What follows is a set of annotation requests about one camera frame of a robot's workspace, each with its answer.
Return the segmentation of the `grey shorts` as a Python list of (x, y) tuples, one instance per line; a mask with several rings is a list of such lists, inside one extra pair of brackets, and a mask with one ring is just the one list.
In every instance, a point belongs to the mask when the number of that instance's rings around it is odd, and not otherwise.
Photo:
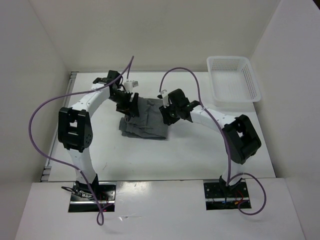
[(123, 137), (166, 140), (169, 126), (164, 124), (160, 107), (162, 100), (155, 98), (138, 98), (139, 117), (122, 117), (118, 129)]

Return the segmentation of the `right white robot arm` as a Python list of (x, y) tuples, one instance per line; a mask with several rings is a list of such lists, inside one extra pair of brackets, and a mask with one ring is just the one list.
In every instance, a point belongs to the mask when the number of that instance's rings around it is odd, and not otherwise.
[(159, 110), (164, 124), (170, 126), (186, 120), (221, 134), (229, 159), (227, 169), (219, 179), (219, 191), (225, 197), (232, 196), (241, 180), (242, 166), (262, 146), (249, 117), (244, 114), (238, 117), (226, 115), (202, 106), (197, 100), (189, 101), (179, 88), (170, 93), (163, 90), (157, 97), (162, 100)]

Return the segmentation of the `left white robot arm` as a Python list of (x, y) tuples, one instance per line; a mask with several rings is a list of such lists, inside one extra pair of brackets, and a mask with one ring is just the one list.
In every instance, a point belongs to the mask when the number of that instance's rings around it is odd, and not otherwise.
[(122, 75), (114, 70), (107, 77), (96, 78), (90, 90), (70, 107), (62, 107), (58, 113), (58, 141), (63, 144), (76, 167), (76, 181), (72, 192), (82, 198), (96, 199), (102, 191), (92, 165), (90, 145), (93, 141), (91, 117), (100, 105), (111, 100), (116, 111), (129, 117), (138, 117), (138, 93), (133, 88), (137, 81), (122, 81)]

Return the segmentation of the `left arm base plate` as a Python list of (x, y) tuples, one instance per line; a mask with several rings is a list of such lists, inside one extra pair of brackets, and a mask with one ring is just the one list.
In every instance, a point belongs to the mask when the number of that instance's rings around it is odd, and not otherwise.
[[(115, 211), (116, 200), (116, 182), (99, 182), (98, 193), (96, 197), (103, 212)], [(76, 183), (73, 187), (65, 187), (71, 192), (68, 212), (69, 213), (98, 213), (99, 208), (89, 190), (76, 190)]]

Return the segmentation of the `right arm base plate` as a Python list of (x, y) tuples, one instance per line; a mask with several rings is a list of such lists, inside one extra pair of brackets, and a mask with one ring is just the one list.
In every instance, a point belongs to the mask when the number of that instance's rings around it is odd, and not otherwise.
[(231, 192), (224, 193), (218, 180), (204, 181), (205, 206), (207, 211), (251, 209), (247, 183), (242, 180)]

